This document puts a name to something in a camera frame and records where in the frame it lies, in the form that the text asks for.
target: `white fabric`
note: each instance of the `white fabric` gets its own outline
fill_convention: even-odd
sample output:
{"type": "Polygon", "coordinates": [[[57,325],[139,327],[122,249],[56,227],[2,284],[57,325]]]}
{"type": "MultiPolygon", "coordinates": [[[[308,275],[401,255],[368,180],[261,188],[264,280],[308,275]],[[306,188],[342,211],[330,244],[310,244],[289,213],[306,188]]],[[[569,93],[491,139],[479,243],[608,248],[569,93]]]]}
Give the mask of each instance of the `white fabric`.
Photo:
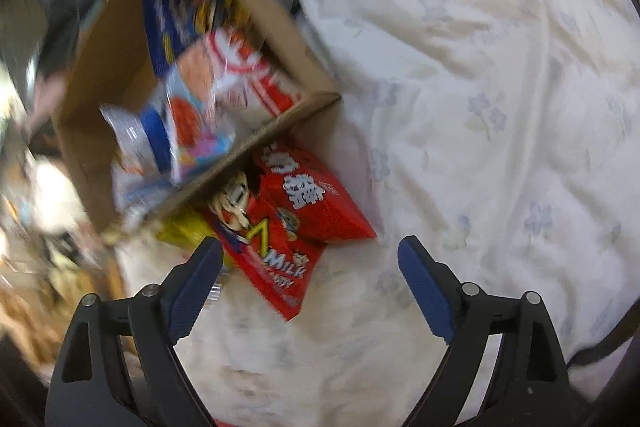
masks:
{"type": "MultiPolygon", "coordinates": [[[[398,270],[409,234],[488,293],[539,292],[566,358],[601,340],[640,293],[629,0],[301,1],[343,97],[298,134],[380,239],[329,248],[289,323],[231,277],[177,346],[212,415],[401,425],[446,349],[398,270]]],[[[160,275],[138,248],[120,256],[134,291],[160,275]]]]}

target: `blue gripper pad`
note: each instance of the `blue gripper pad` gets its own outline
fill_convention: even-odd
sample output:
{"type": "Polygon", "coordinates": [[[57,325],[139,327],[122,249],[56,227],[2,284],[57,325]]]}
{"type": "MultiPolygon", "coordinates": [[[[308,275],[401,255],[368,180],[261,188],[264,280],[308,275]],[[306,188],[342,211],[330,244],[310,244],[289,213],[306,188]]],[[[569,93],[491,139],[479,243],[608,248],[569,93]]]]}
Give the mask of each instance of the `blue gripper pad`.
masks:
{"type": "Polygon", "coordinates": [[[436,282],[436,274],[432,273],[438,266],[445,266],[438,265],[415,236],[405,237],[400,241],[398,266],[431,328],[431,333],[450,344],[456,332],[452,305],[436,282]]]}
{"type": "Polygon", "coordinates": [[[162,283],[161,309],[172,345],[187,337],[222,269],[222,244],[206,237],[185,264],[162,283]]]}

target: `silver bolt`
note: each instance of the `silver bolt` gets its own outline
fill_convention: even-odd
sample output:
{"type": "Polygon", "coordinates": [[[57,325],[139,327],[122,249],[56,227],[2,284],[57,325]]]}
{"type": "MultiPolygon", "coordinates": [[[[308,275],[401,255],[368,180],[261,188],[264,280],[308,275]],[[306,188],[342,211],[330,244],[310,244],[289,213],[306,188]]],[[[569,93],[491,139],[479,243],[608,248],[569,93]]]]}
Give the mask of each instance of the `silver bolt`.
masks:
{"type": "Polygon", "coordinates": [[[466,295],[469,295],[470,297],[473,297],[474,295],[478,295],[480,293],[480,288],[478,287],[477,284],[474,284],[472,282],[465,282],[462,285],[462,291],[466,295]]]}
{"type": "Polygon", "coordinates": [[[147,284],[144,288],[142,288],[142,295],[145,297],[153,297],[160,291],[159,284],[147,284]]]}
{"type": "Polygon", "coordinates": [[[527,301],[529,301],[530,304],[540,304],[540,301],[542,301],[542,299],[540,298],[540,295],[538,295],[535,292],[527,292],[525,297],[527,298],[527,301]]]}
{"type": "Polygon", "coordinates": [[[92,306],[95,304],[96,296],[95,293],[87,293],[84,297],[82,297],[82,306],[92,306]]]}

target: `bed sheet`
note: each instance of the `bed sheet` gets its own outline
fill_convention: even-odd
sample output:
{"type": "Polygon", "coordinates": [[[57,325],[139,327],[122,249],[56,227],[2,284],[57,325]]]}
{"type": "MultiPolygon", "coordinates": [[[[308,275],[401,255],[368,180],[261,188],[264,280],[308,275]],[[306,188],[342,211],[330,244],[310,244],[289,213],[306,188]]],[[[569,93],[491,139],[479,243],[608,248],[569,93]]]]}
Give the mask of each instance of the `bed sheet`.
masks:
{"type": "MultiPolygon", "coordinates": [[[[379,240],[328,248],[289,323],[241,274],[226,282],[177,346],[212,415],[242,427],[401,425],[446,350],[398,270],[410,234],[488,293],[540,293],[567,359],[601,340],[640,293],[631,2],[301,3],[342,100],[296,133],[379,240]]],[[[137,238],[119,255],[136,291],[176,253],[137,238]]],[[[490,372],[483,363],[460,419],[490,372]]]]}

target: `black strap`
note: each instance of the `black strap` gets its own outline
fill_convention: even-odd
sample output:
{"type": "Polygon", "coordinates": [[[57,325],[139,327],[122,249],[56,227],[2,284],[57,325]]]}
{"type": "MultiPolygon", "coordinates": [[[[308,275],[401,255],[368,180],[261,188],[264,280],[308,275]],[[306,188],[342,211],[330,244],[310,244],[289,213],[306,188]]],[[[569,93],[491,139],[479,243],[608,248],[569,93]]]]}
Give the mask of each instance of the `black strap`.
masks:
{"type": "Polygon", "coordinates": [[[613,328],[602,341],[593,347],[587,347],[586,349],[581,349],[575,353],[575,355],[571,357],[571,360],[569,360],[569,363],[567,363],[566,367],[569,368],[574,365],[589,365],[590,363],[598,362],[599,360],[608,357],[616,349],[622,346],[622,344],[634,336],[639,328],[640,298],[633,306],[631,306],[631,309],[626,312],[625,316],[622,317],[616,327],[613,328]]]}

